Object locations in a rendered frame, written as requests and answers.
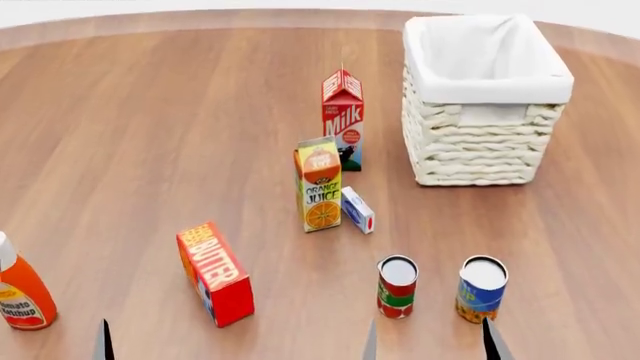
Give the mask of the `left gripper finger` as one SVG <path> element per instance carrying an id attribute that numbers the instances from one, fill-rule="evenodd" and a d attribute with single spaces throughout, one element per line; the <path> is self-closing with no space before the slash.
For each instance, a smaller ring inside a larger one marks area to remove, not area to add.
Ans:
<path id="1" fill-rule="evenodd" d="M 105 319 L 101 320 L 99 325 L 92 360 L 115 360 L 110 326 Z"/>

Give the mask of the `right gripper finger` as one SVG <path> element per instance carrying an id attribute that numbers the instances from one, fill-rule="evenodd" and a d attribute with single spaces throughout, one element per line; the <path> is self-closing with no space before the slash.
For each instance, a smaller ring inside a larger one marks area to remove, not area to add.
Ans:
<path id="1" fill-rule="evenodd" d="M 499 330 L 489 317 L 482 320 L 486 360 L 515 360 Z"/>
<path id="2" fill-rule="evenodd" d="M 361 360 L 376 360 L 377 330 L 375 320 L 371 320 Z"/>

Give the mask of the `red tomato sauce can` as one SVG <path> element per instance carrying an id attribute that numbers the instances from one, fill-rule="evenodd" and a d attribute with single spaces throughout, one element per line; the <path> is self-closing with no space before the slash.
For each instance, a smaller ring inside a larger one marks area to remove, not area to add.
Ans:
<path id="1" fill-rule="evenodd" d="M 377 269 L 378 310 L 390 319 L 409 317 L 415 301 L 418 266 L 409 257 L 393 254 L 381 260 Z"/>

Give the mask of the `orange tomato ketchup bottle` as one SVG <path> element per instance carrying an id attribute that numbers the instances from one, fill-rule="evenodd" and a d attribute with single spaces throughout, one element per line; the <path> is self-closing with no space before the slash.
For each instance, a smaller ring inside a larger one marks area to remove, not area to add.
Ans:
<path id="1" fill-rule="evenodd" d="M 57 318 L 55 302 L 35 269 L 0 231 L 0 315 L 13 329 L 45 329 Z"/>

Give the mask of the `white woven wicker basket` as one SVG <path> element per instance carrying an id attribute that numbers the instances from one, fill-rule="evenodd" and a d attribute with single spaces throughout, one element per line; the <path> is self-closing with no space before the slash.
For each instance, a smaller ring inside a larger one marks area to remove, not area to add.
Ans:
<path id="1" fill-rule="evenodd" d="M 520 185 L 534 179 L 562 104 L 432 104 L 403 71 L 402 131 L 425 186 Z"/>

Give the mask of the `white cloth basket liner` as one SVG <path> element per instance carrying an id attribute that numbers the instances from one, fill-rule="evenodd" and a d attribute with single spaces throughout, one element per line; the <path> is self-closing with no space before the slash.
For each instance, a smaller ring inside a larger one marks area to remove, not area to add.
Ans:
<path id="1" fill-rule="evenodd" d="M 413 17 L 403 43 L 419 101 L 459 107 L 462 125 L 521 125 L 527 106 L 572 95 L 573 75 L 524 15 Z"/>

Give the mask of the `blue soup can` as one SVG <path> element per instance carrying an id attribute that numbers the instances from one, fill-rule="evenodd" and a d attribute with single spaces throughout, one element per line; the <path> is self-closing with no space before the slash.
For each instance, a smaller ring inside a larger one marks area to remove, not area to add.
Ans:
<path id="1" fill-rule="evenodd" d="M 470 323 L 495 320 L 509 281 L 504 264 L 494 257 L 474 255 L 459 270 L 455 308 Z"/>

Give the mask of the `red butter box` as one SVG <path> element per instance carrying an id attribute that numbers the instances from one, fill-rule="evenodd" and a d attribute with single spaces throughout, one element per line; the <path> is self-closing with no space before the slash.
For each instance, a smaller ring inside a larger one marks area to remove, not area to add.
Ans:
<path id="1" fill-rule="evenodd" d="M 250 276 L 215 224 L 184 230 L 176 242 L 187 278 L 217 327 L 254 314 Z"/>

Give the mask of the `small blue white box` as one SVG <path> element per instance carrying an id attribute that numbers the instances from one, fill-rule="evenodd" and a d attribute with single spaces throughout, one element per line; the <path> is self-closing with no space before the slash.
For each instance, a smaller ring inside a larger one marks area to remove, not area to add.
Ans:
<path id="1" fill-rule="evenodd" d="M 341 209 L 364 234 L 375 229 L 375 212 L 350 186 L 341 190 Z"/>

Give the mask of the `orange juice carton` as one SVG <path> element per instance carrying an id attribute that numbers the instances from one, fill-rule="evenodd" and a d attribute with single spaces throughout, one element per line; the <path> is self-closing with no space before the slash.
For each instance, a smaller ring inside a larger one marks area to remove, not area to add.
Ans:
<path id="1" fill-rule="evenodd" d="M 296 204 L 304 231 L 341 224 L 342 167 L 334 136 L 305 140 L 293 152 Z"/>

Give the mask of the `red milk carton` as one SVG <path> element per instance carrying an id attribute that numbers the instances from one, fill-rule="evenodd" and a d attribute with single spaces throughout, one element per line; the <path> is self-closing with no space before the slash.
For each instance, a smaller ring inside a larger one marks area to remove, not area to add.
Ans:
<path id="1" fill-rule="evenodd" d="M 345 68 L 322 83 L 322 124 L 323 135 L 335 137 L 342 170 L 362 170 L 363 88 Z"/>

